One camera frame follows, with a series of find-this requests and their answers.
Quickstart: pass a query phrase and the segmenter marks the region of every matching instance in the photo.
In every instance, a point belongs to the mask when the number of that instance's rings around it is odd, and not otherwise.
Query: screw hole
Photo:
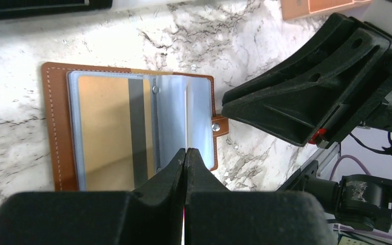
[[[311,82],[311,83],[317,82],[318,79],[319,79],[320,77],[321,77],[321,74],[320,74],[320,73],[313,74],[313,75],[309,78],[309,82]]]
[[[358,38],[357,40],[355,40],[355,41],[352,43],[351,48],[354,50],[354,49],[360,47],[360,45],[361,45],[362,42],[363,42],[363,39]]]
[[[134,191],[133,193],[134,193],[134,195],[135,195],[137,198],[143,197],[143,193],[142,193],[142,192]]]

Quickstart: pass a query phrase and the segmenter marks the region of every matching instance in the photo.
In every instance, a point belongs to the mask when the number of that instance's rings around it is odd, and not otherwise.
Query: card holder
[[[70,113],[70,103],[72,103],[72,100],[68,99],[69,94],[70,94],[70,89],[67,86],[67,76],[68,78],[71,76],[72,72],[105,72],[110,75],[131,75],[131,76],[138,76],[138,79],[142,80],[148,80],[149,85],[150,85],[150,92],[153,93],[153,82],[155,82],[155,85],[157,86],[158,91],[165,91],[167,87],[162,87],[162,86],[167,86],[168,83],[172,83],[172,79],[176,78],[186,78],[189,79],[186,84],[188,87],[192,88],[194,91],[197,91],[197,89],[201,89],[203,87],[199,83],[200,81],[203,80],[208,80],[208,87],[211,91],[210,92],[196,92],[193,93],[192,89],[190,90],[184,90],[184,95],[185,95],[185,103],[187,103],[187,111],[181,112],[180,115],[184,117],[185,120],[193,120],[195,118],[201,118],[200,116],[197,116],[198,110],[191,108],[192,105],[197,105],[200,103],[200,101],[208,101],[208,106],[211,109],[211,115],[213,115],[213,119],[217,118],[218,116],[215,115],[215,108],[214,108],[214,102],[213,102],[213,78],[211,76],[203,76],[203,75],[194,75],[194,74],[186,74],[186,73],[172,73],[172,72],[156,72],[156,71],[149,71],[149,70],[137,70],[137,69],[129,69],[129,68],[116,68],[116,67],[98,67],[98,66],[85,66],[85,65],[72,65],[72,64],[61,64],[61,63],[45,63],[42,66],[42,76],[43,76],[43,90],[44,90],[44,96],[45,96],[45,107],[46,107],[46,119],[47,119],[47,127],[48,127],[48,133],[50,136],[50,146],[51,146],[51,158],[52,158],[52,166],[53,166],[53,172],[54,172],[54,179],[55,179],[55,189],[56,190],[83,190],[83,188],[79,188],[80,183],[78,179],[78,172],[76,168],[76,157],[75,157],[75,149],[73,148],[74,142],[76,142],[76,137],[75,132],[72,132],[72,127],[71,127],[71,114],[73,114],[73,111],[71,110]],[[207,98],[202,98],[200,94],[207,94]],[[151,109],[152,111],[158,110],[158,104],[155,105],[155,103],[168,103],[167,100],[153,100],[151,101]],[[152,116],[151,122],[155,125],[158,124],[159,126],[162,124],[162,120],[157,117]],[[222,125],[222,134],[226,134],[228,131],[228,127],[225,127],[227,125],[227,119],[223,118],[223,123]],[[176,124],[174,122],[166,123],[163,122],[163,124],[170,124],[173,127],[176,127]],[[185,143],[187,144],[187,147],[195,147],[200,149],[202,152],[205,149],[208,149],[207,147],[207,142],[206,140],[203,141],[201,139],[206,139],[206,137],[202,138],[197,138],[197,135],[192,135],[191,132],[196,132],[198,131],[197,127],[200,124],[197,122],[194,123],[189,123],[187,124],[187,128],[185,129],[186,133],[186,139]],[[156,127],[153,127],[153,135],[152,135],[152,141],[153,141],[153,148],[154,145],[160,144],[161,137],[158,135],[158,138],[156,138],[157,132],[155,131]],[[210,168],[211,170],[215,170],[217,168],[217,153],[216,153],[216,137],[219,135],[218,132],[212,132],[208,129],[205,129],[204,133],[209,132],[210,135],[212,135],[213,140],[210,140],[210,143],[213,145],[211,149],[211,155],[208,153],[206,154],[205,158],[208,158],[206,163],[208,163],[207,167]],[[160,153],[165,153],[167,156],[167,150],[159,151]],[[151,171],[153,174],[157,171],[156,168],[158,168],[158,165],[165,162],[163,162],[159,159],[161,159],[161,156],[153,156],[153,166],[151,168]]]

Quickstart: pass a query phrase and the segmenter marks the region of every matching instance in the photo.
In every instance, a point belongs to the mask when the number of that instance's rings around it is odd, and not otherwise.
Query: marble countertop
[[[227,90],[286,59],[324,20],[284,22],[277,1],[230,0],[0,21],[0,204],[15,192],[54,189],[43,62],[212,75],[219,110]],[[230,189],[275,190],[315,150],[231,121],[214,174]]]

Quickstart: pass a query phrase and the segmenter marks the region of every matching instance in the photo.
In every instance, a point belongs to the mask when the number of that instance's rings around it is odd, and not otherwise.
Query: tan card
[[[149,80],[78,82],[86,190],[133,190],[155,173]]]

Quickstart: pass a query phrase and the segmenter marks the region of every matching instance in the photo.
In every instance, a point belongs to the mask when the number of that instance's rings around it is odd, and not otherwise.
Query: white stitching
[[[56,135],[56,124],[55,124],[55,115],[53,114],[53,101],[52,101],[52,89],[50,87],[50,76],[49,76],[49,70],[50,69],[58,69],[58,70],[79,70],[79,71],[96,71],[96,72],[112,72],[112,73],[128,73],[132,74],[131,71],[107,71],[107,70],[84,70],[84,69],[71,69],[71,68],[59,68],[59,67],[48,67],[47,68],[47,86],[48,86],[48,96],[50,99],[50,108],[51,108],[51,113],[52,113],[52,123],[53,123],[53,131],[55,135],[55,148],[56,148],[56,158],[58,161],[58,175],[59,175],[59,187],[62,189],[62,176],[61,176],[61,164],[59,160],[59,151],[58,151],[58,137]],[[143,74],[143,75],[155,75],[155,74],[149,74],[149,73],[137,73],[137,74]],[[216,116],[215,114],[215,104],[214,104],[214,79],[212,77],[207,78],[211,82],[211,103],[212,103],[212,114]],[[215,169],[217,166],[217,140],[214,138],[214,167]]]

